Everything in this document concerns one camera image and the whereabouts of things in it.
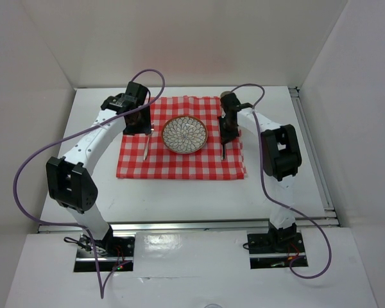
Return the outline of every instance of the gingham placemat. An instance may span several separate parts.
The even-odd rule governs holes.
[[[200,119],[209,136],[202,149],[191,154],[177,154],[164,145],[161,129],[175,116],[190,115]],[[221,160],[222,146],[218,127],[221,115],[219,98],[192,96],[160,98],[151,106],[154,132],[150,139],[148,157],[144,148],[147,136],[123,136],[117,166],[118,178],[165,178],[184,180],[237,180],[245,176],[239,139],[227,144],[226,159]]]

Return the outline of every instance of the patterned plate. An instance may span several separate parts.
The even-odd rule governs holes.
[[[180,115],[167,121],[161,131],[164,144],[175,153],[190,154],[201,149],[208,131],[196,117]]]

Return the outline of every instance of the wall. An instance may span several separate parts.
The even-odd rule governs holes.
[[[122,87],[300,85],[346,0],[22,2],[74,86]]]
[[[385,0],[350,0],[301,89],[332,201],[385,307]]]
[[[16,208],[13,176],[35,149],[61,136],[74,95],[19,1],[0,1],[0,307],[4,307],[26,234],[35,226]],[[26,208],[41,213],[42,155],[21,178]]]

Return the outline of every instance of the white table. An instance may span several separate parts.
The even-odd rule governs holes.
[[[350,229],[325,231],[332,266],[314,280],[296,278],[288,268],[250,269],[245,231],[137,233],[134,271],[114,274],[104,300],[95,273],[73,273],[76,245],[63,242],[68,234],[29,235],[6,308],[376,308]],[[315,274],[328,251],[316,228],[302,233],[309,267],[295,270]]]
[[[219,96],[230,89],[231,87],[174,87],[166,88],[163,96]],[[159,89],[150,90],[154,96]],[[125,89],[78,89],[65,136],[89,127],[102,102],[108,96],[121,92],[125,92]],[[259,97],[260,90],[239,89],[237,95],[242,103],[253,103]],[[320,196],[288,88],[266,87],[266,95],[258,104],[257,110],[275,122],[292,124],[296,128],[302,165],[294,185],[295,208],[312,217],[323,217],[327,202]],[[248,177],[235,181],[117,179],[121,137],[119,135],[114,139],[93,174],[99,190],[97,204],[108,222],[269,218],[271,203],[261,191],[259,178],[258,142],[250,132],[243,130],[242,136]],[[75,141],[65,142],[60,148],[59,157],[74,145]],[[57,222],[74,221],[49,196],[41,218]]]

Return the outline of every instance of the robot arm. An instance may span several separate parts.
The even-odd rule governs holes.
[[[252,107],[251,104],[241,104],[234,93],[225,92],[221,95],[221,106],[225,111],[225,117],[219,119],[223,146],[238,137],[238,126],[257,136],[255,119],[252,109],[249,108]],[[266,184],[271,187],[274,199],[291,206],[294,204],[294,176],[302,162],[295,129],[292,125],[282,126],[273,122],[258,112],[256,116],[261,129],[261,154]],[[269,232],[276,243],[294,237],[296,223],[293,212],[274,205],[269,217],[269,227]]]
[[[143,105],[147,93],[146,87],[130,82],[125,94],[107,98],[92,124],[99,128],[84,135],[62,158],[51,157],[46,164],[50,197],[65,207],[79,225],[86,226],[96,245],[106,251],[111,250],[119,239],[113,237],[112,227],[97,208],[98,190],[91,175],[100,157],[121,132],[151,133],[150,108],[119,117],[103,126],[100,123]]]

